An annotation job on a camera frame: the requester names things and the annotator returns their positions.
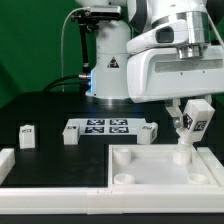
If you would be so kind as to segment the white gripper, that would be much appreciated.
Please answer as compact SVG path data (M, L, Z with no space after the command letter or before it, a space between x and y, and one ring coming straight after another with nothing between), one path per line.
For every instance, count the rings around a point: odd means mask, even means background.
M166 100L174 127L182 128L179 98L200 96L211 105L210 94L224 92L224 49L210 46L202 59L179 59L175 48L142 52L128 60L127 85L135 103Z

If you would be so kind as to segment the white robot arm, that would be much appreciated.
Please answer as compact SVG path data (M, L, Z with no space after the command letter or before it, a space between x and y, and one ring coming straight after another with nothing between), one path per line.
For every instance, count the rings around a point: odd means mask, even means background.
M136 103L224 92L208 0L76 0L98 26L87 95Z

